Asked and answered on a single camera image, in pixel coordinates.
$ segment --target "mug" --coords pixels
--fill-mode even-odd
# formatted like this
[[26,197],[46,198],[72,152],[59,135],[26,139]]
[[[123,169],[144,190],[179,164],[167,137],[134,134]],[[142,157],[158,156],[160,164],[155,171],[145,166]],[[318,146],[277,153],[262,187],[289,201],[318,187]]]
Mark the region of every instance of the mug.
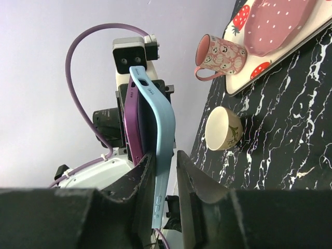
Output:
[[[244,47],[213,35],[204,35],[196,52],[195,76],[208,81],[220,75],[234,75],[243,68],[247,59]],[[201,69],[214,70],[217,73],[206,78],[197,75]]]
[[210,150],[229,149],[241,139],[242,134],[241,120],[230,109],[218,106],[207,118],[205,141]]

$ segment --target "tabletop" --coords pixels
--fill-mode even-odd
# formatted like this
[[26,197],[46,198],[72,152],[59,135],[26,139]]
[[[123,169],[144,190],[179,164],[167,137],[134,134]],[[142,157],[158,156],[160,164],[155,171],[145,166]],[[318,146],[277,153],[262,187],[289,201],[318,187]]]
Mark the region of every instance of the tabletop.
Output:
[[[237,0],[233,17],[245,2]],[[236,96],[216,78],[191,152],[195,165],[230,188],[332,189],[331,63],[332,26]],[[217,106],[243,124],[229,150],[206,147],[206,120]]]

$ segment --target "purple phone case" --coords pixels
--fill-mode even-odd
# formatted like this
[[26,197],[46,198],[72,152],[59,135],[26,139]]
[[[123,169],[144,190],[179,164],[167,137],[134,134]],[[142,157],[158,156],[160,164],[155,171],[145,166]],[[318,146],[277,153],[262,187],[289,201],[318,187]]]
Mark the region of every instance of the purple phone case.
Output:
[[133,159],[134,166],[136,166],[143,158],[143,149],[141,144],[139,119],[138,119],[138,98],[139,90],[132,78],[130,77],[128,89],[126,94],[126,101],[124,102],[124,128],[126,130],[128,144]]

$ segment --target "wall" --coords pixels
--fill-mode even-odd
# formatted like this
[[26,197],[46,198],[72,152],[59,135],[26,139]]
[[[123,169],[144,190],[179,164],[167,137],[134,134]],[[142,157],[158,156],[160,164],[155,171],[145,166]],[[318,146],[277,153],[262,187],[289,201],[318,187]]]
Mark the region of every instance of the wall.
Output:
[[[193,75],[205,33],[221,36],[235,0],[1,0],[0,186],[47,186],[57,167],[77,167],[105,153],[67,90],[64,60],[85,29],[106,22],[155,33],[161,79],[175,85],[177,147],[190,154],[210,82]],[[116,106],[112,41],[134,36],[107,30],[91,35],[74,54],[72,75],[88,114]],[[171,176],[175,184],[175,171]]]

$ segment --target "mug handle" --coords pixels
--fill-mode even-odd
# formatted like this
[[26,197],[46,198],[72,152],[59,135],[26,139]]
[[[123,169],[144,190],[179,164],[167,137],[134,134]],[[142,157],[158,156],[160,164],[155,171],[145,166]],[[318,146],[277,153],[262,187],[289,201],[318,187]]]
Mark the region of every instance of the mug handle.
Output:
[[214,78],[216,78],[216,77],[219,77],[219,76],[221,76],[221,75],[225,75],[225,74],[223,74],[223,73],[216,73],[216,74],[211,75],[211,76],[209,76],[209,77],[203,78],[203,77],[200,77],[200,76],[197,75],[197,72],[198,72],[199,70],[201,70],[201,69],[204,69],[204,68],[201,68],[200,66],[197,66],[197,67],[195,68],[195,70],[194,70],[194,73],[195,73],[196,78],[198,78],[198,79],[201,80],[201,81],[209,81],[209,80],[214,79]]

